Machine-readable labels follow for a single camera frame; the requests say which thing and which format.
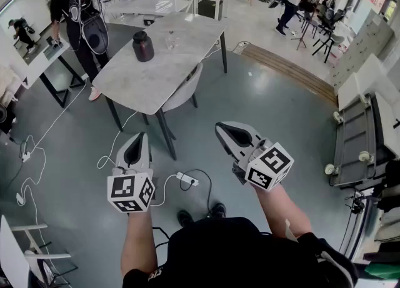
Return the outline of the black flat box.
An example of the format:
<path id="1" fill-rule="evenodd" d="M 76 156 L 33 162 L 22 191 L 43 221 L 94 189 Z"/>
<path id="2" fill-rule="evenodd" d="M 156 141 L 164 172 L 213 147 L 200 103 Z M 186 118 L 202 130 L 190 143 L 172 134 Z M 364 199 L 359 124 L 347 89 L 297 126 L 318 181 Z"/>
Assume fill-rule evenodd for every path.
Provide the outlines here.
<path id="1" fill-rule="evenodd" d="M 61 40 L 54 40 L 51 36 L 46 39 L 47 47 L 43 51 L 47 60 L 50 60 L 58 51 L 60 51 L 64 44 Z"/>

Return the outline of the person's black shoe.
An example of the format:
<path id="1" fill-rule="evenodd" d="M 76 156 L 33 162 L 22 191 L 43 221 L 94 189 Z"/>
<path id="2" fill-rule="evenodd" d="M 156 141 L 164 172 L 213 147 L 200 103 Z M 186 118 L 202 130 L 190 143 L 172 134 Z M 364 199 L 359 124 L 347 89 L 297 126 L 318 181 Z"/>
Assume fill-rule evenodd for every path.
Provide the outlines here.
<path id="1" fill-rule="evenodd" d="M 181 227 L 186 227 L 194 222 L 192 216 L 188 211 L 180 210 L 177 214 L 177 220 Z"/>
<path id="2" fill-rule="evenodd" d="M 226 217 L 226 207 L 224 204 L 218 202 L 211 209 L 211 216 L 217 218 Z"/>

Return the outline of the white desk with black legs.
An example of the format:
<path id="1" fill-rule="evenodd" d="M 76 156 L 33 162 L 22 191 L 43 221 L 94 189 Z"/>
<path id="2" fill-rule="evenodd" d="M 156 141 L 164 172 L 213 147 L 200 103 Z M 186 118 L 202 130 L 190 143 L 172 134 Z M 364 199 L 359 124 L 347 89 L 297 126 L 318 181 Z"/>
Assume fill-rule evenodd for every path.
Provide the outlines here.
<path id="1" fill-rule="evenodd" d="M 46 46 L 28 65 L 28 74 L 22 81 L 26 89 L 30 89 L 32 85 L 39 79 L 49 91 L 56 102 L 64 109 L 66 107 L 69 90 L 81 86 L 85 86 L 86 82 L 82 77 L 69 65 L 63 58 L 63 53 L 70 49 L 70 44 L 63 38 L 60 38 L 64 44 L 63 48 L 58 51 L 50 60 L 47 60 L 43 51 Z M 46 70 L 55 62 L 59 61 L 72 75 L 71 82 L 66 89 L 57 90 L 46 76 Z"/>

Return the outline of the white panel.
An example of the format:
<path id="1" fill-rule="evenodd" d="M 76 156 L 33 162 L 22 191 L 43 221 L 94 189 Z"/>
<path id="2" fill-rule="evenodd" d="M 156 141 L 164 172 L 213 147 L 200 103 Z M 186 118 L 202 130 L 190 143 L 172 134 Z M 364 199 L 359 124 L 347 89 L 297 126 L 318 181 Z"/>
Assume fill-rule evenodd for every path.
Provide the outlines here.
<path id="1" fill-rule="evenodd" d="M 384 145 L 400 159 L 400 56 L 382 63 L 370 55 L 339 88 L 339 110 L 368 94 L 377 99 Z"/>

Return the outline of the dark platform cart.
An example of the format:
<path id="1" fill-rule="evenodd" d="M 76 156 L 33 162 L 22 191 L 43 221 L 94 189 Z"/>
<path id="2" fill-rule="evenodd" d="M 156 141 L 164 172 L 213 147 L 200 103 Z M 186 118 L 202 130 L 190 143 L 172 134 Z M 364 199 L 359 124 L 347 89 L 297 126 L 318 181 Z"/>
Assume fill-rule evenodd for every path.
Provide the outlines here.
<path id="1" fill-rule="evenodd" d="M 337 123 L 334 159 L 324 170 L 329 185 L 345 189 L 382 177 L 392 154 L 383 142 L 376 98 L 362 95 L 334 112 L 333 118 Z"/>

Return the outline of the clear drinking glass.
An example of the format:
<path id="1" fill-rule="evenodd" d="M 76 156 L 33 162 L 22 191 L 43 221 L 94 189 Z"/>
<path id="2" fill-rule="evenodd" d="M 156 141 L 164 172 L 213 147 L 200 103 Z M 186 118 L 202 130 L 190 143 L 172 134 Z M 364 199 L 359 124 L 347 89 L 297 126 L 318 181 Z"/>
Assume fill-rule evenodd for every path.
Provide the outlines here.
<path id="1" fill-rule="evenodd" d="M 169 50 L 173 50 L 180 44 L 180 37 L 177 32 L 169 31 L 165 38 L 166 46 Z"/>

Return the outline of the dark plastic jar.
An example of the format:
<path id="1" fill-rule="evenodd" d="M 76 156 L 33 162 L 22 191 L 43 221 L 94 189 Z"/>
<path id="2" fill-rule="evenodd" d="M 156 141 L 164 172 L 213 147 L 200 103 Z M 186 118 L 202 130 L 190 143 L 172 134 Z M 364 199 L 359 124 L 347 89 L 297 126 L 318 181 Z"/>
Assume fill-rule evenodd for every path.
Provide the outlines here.
<path id="1" fill-rule="evenodd" d="M 153 43 L 145 31 L 139 31 L 133 35 L 132 48 L 140 62 L 150 61 L 154 57 Z"/>

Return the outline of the brown ribbed ramp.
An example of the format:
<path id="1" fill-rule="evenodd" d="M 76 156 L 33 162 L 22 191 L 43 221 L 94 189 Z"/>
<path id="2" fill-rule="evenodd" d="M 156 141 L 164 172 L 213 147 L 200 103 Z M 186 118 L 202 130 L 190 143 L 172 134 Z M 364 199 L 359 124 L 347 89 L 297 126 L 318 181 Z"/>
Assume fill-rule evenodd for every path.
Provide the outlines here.
<path id="1" fill-rule="evenodd" d="M 291 78 L 320 98 L 338 107 L 338 98 L 333 87 L 295 63 L 253 44 L 248 44 L 241 55 Z"/>

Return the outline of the person's right forearm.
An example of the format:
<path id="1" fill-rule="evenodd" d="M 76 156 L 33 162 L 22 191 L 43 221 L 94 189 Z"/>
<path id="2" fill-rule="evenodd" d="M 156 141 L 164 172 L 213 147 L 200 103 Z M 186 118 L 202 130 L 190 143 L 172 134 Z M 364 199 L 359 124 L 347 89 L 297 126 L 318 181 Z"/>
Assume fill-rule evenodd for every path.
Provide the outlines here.
<path id="1" fill-rule="evenodd" d="M 270 191 L 253 186 L 266 216 L 272 235 L 289 238 L 288 231 L 297 239 L 313 231 L 308 216 L 291 200 L 281 184 Z"/>

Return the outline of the gray upholstered chair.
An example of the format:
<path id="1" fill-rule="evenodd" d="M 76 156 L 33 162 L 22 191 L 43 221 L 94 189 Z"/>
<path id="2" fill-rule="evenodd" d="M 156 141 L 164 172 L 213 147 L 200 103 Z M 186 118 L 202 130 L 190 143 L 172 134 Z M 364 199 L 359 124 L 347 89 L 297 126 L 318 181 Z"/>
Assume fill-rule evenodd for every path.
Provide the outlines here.
<path id="1" fill-rule="evenodd" d="M 198 108 L 195 90 L 198 86 L 202 70 L 203 64 L 200 62 L 194 69 L 193 73 L 190 74 L 186 79 L 186 81 L 184 81 L 174 92 L 174 94 L 164 103 L 162 106 L 163 112 L 173 110 L 183 105 L 188 100 L 192 100 L 194 107 Z"/>

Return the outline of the dark tripod stand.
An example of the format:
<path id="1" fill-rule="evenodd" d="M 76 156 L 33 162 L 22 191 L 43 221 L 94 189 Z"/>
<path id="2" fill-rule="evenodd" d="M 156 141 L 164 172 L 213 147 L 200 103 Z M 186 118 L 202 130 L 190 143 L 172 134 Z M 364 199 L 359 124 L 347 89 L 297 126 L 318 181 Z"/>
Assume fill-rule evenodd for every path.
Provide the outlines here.
<path id="1" fill-rule="evenodd" d="M 306 35 L 308 28 L 311 25 L 311 21 L 313 20 L 314 15 L 317 12 L 317 8 L 321 3 L 322 0 L 301 0 L 299 7 L 300 12 L 303 12 L 301 36 L 292 38 L 292 40 L 299 41 L 296 50 L 298 50 L 300 46 L 307 48 L 306 43 L 304 41 L 304 37 Z"/>

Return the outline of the person's left black shoe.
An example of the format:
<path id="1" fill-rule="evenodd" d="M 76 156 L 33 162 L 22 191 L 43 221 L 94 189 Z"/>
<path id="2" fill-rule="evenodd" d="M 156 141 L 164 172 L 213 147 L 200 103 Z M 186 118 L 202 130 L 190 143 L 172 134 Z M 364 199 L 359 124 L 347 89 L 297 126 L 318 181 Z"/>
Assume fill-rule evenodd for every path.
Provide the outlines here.
<path id="1" fill-rule="evenodd" d="M 192 216 L 188 211 L 180 210 L 177 214 L 177 220 L 181 227 L 186 227 L 194 222 Z"/>

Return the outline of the gray marble table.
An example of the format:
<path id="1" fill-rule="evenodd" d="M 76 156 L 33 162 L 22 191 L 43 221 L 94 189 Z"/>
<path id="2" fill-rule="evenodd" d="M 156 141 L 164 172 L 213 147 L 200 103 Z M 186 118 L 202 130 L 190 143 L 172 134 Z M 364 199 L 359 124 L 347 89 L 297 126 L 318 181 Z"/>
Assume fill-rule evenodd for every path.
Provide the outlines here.
<path id="1" fill-rule="evenodd" d="M 145 30 L 154 48 L 150 61 L 138 61 L 130 42 L 120 49 L 92 83 L 106 97 L 115 122 L 120 123 L 114 103 L 145 115 L 155 115 L 171 157 L 175 159 L 162 106 L 217 41 L 222 45 L 222 55 L 226 55 L 226 25 L 225 21 L 210 17 L 172 12 Z M 180 37 L 179 46 L 173 50 L 169 50 L 165 42 L 169 31 L 177 32 Z"/>

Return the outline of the gray lockers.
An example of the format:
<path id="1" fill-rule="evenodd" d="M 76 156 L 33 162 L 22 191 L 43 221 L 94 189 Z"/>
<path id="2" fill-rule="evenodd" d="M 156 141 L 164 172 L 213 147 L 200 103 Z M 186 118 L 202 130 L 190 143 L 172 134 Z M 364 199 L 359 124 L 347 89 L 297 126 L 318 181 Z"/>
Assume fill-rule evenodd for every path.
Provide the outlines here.
<path id="1" fill-rule="evenodd" d="M 393 33 L 387 22 L 378 15 L 365 20 L 347 51 L 331 70 L 335 94 L 351 74 L 358 72 L 371 54 L 379 56 Z"/>

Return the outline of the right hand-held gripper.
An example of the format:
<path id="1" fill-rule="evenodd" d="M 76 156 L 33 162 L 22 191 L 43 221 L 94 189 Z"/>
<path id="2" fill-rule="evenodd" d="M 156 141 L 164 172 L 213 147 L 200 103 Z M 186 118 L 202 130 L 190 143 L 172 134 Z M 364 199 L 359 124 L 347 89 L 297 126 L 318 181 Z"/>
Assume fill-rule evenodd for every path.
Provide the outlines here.
<path id="1" fill-rule="evenodd" d="M 294 159 L 280 143 L 261 139 L 248 124 L 223 121 L 215 124 L 215 133 L 224 150 L 235 159 L 232 172 L 242 184 L 250 183 L 264 191 L 271 191 L 288 174 Z M 257 144 L 246 153 L 251 144 Z"/>

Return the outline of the person's black shirt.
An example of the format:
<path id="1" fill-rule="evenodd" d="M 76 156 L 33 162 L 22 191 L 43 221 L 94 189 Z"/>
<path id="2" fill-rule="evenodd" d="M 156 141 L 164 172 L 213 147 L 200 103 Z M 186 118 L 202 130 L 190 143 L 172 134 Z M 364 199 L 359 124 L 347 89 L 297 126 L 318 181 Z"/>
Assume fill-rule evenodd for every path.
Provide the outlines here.
<path id="1" fill-rule="evenodd" d="M 130 270 L 122 288 L 354 288 L 357 281 L 353 263 L 312 232 L 292 241 L 227 217 L 176 231 L 166 262 L 149 274 Z"/>

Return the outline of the black chair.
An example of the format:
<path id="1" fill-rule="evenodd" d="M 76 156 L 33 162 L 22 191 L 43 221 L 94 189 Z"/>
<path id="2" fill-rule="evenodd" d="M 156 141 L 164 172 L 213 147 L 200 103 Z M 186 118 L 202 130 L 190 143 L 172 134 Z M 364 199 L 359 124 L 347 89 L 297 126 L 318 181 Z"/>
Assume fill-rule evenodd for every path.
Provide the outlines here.
<path id="1" fill-rule="evenodd" d="M 321 23 L 318 27 L 321 28 L 321 32 L 319 33 L 319 39 L 312 45 L 314 47 L 315 45 L 320 44 L 320 46 L 312 53 L 312 55 L 314 56 L 323 47 L 325 47 L 324 63 L 327 62 L 332 47 L 339 46 L 345 40 L 344 36 L 337 35 L 334 32 L 336 24 L 344 18 L 344 15 L 344 11 L 342 9 L 339 9 L 332 15 L 331 18 L 320 17 Z"/>

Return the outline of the white chair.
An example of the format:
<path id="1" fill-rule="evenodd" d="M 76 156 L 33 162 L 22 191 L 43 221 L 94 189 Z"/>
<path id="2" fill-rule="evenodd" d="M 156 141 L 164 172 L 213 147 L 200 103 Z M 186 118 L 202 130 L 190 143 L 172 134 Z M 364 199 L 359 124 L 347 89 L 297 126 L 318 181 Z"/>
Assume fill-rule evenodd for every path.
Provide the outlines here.
<path id="1" fill-rule="evenodd" d="M 0 267 L 12 288 L 28 288 L 30 280 L 30 264 L 28 260 L 45 261 L 53 259 L 68 259 L 71 255 L 45 254 L 33 239 L 30 231 L 47 228 L 47 224 L 11 227 L 4 215 L 0 220 Z M 29 239 L 37 254 L 26 254 L 19 246 L 13 232 L 22 231 Z"/>

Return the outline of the person's left forearm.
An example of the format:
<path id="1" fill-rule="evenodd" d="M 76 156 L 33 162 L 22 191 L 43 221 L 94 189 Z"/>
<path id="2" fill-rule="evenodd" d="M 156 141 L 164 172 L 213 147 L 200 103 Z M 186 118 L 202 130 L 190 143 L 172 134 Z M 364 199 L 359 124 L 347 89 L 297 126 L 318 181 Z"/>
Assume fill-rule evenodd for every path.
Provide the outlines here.
<path id="1" fill-rule="evenodd" d="M 138 269 L 150 274 L 158 267 L 151 211 L 130 213 L 121 254 L 121 273 Z"/>

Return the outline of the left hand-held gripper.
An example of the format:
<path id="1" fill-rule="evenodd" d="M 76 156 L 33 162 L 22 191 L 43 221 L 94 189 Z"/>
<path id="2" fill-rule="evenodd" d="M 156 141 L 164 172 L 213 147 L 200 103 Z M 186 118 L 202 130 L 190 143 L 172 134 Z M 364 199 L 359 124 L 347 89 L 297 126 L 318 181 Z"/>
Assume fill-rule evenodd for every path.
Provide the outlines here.
<path id="1" fill-rule="evenodd" d="M 107 200 L 121 213 L 147 212 L 155 185 L 148 135 L 140 132 L 117 152 L 116 167 L 107 177 Z"/>

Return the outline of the person's right black shoe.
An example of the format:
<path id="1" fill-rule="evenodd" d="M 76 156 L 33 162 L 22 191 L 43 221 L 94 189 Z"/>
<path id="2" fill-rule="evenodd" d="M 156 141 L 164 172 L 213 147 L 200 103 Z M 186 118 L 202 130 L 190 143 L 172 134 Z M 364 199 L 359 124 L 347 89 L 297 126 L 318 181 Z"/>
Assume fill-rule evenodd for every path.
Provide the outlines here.
<path id="1" fill-rule="evenodd" d="M 211 209 L 211 216 L 217 218 L 226 217 L 226 207 L 224 204 L 218 202 Z"/>

